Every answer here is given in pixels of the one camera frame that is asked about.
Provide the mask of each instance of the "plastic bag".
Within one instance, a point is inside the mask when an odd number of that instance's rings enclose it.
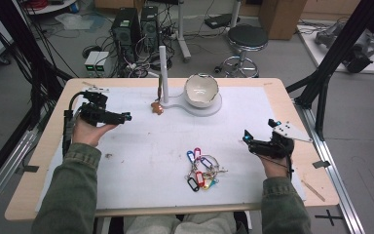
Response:
[[[93,25],[93,20],[83,20],[81,16],[64,13],[56,16],[56,20],[63,24],[65,30],[88,30]]]

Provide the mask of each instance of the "olive green jacket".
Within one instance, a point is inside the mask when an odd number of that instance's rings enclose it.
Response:
[[[93,233],[100,155],[101,152],[91,146],[71,144],[63,163],[54,171],[50,188],[32,224],[32,233]],[[311,233],[308,213],[290,179],[268,178],[263,187],[263,233]]]

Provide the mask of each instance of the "white bowl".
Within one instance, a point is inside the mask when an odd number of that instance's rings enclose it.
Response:
[[[206,108],[212,106],[218,94],[217,81],[208,75],[190,76],[184,85],[184,97],[191,105]]]

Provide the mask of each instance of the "hand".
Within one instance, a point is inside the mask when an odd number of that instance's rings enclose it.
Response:
[[[72,142],[84,143],[92,147],[98,145],[99,139],[108,131],[115,129],[117,125],[104,125],[101,127],[95,127],[79,116],[75,122],[74,133],[72,135]]]
[[[267,178],[288,176],[286,158],[272,159],[269,156],[263,156],[263,155],[259,155],[259,158],[262,161]]]

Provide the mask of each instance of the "computer tower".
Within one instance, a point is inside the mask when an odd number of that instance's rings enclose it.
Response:
[[[141,45],[137,43],[141,40],[141,28],[136,8],[120,8],[111,31],[116,45],[120,45],[126,59],[132,62],[138,61]]]
[[[144,52],[159,50],[159,9],[153,6],[144,6],[141,12],[141,31],[144,38]]]

